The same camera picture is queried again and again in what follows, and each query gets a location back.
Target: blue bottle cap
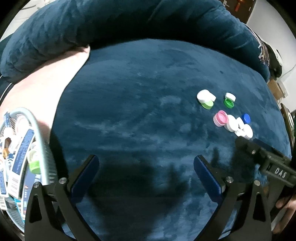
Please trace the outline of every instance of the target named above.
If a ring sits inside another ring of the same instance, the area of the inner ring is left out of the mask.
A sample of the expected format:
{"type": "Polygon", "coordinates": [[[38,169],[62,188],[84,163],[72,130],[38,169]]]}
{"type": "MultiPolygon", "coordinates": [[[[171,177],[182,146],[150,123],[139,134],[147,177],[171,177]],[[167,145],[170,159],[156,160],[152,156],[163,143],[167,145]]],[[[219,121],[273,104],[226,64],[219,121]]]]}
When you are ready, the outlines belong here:
{"type": "Polygon", "coordinates": [[[244,122],[244,124],[249,124],[251,122],[251,118],[248,114],[243,114],[242,121],[244,122]]]}

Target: cardboard box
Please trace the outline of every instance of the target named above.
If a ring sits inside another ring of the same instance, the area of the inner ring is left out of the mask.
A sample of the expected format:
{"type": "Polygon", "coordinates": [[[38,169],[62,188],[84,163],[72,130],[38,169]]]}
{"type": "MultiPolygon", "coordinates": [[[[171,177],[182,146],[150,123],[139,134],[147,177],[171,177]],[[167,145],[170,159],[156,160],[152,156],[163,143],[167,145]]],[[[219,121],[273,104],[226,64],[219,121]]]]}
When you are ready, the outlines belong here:
{"type": "Polygon", "coordinates": [[[276,98],[276,100],[279,100],[280,98],[284,98],[284,94],[280,86],[274,79],[270,79],[267,85],[271,90],[272,94],[274,95],[274,97],[276,98]]]}

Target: pink bottle cap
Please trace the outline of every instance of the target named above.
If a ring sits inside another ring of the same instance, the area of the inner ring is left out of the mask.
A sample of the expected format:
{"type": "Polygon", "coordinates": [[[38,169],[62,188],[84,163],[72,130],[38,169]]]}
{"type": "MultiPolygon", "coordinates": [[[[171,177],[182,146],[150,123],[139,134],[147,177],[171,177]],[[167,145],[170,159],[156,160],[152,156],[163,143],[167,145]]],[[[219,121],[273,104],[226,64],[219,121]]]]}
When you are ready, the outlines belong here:
{"type": "Polygon", "coordinates": [[[224,110],[220,110],[214,115],[213,121],[216,126],[221,127],[228,122],[228,116],[224,110]]]}

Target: human hand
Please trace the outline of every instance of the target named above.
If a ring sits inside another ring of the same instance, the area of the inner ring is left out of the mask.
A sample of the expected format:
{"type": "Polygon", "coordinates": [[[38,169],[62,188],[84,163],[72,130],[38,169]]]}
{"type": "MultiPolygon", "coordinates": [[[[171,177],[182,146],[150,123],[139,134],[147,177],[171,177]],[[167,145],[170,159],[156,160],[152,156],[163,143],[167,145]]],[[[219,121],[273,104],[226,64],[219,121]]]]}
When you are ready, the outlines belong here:
{"type": "MultiPolygon", "coordinates": [[[[288,198],[282,198],[276,202],[276,207],[281,208],[286,202],[288,198]]],[[[281,221],[275,226],[272,233],[279,234],[283,231],[283,229],[287,226],[288,222],[292,218],[295,210],[296,210],[296,196],[293,196],[291,200],[283,207],[286,209],[286,213],[281,219],[281,221]]]]}

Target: metal screw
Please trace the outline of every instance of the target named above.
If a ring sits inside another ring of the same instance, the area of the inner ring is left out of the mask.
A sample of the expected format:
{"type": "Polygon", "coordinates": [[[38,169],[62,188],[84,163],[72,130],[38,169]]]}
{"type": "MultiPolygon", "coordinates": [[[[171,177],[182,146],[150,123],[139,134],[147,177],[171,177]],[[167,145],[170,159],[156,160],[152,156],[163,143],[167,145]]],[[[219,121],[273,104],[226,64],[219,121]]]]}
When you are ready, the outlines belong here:
{"type": "Polygon", "coordinates": [[[40,185],[40,182],[35,182],[33,187],[37,188],[37,187],[39,187],[39,185],[40,185]]]}
{"type": "Polygon", "coordinates": [[[60,184],[65,184],[67,182],[67,178],[66,177],[62,177],[60,180],[59,180],[59,183],[60,184]]]}
{"type": "Polygon", "coordinates": [[[256,186],[260,186],[260,185],[261,185],[260,181],[258,181],[258,180],[255,180],[255,181],[254,181],[254,184],[255,184],[256,186]]]}
{"type": "Polygon", "coordinates": [[[226,177],[225,180],[226,180],[228,183],[233,183],[233,181],[234,181],[233,178],[230,177],[230,176],[226,177]]]}

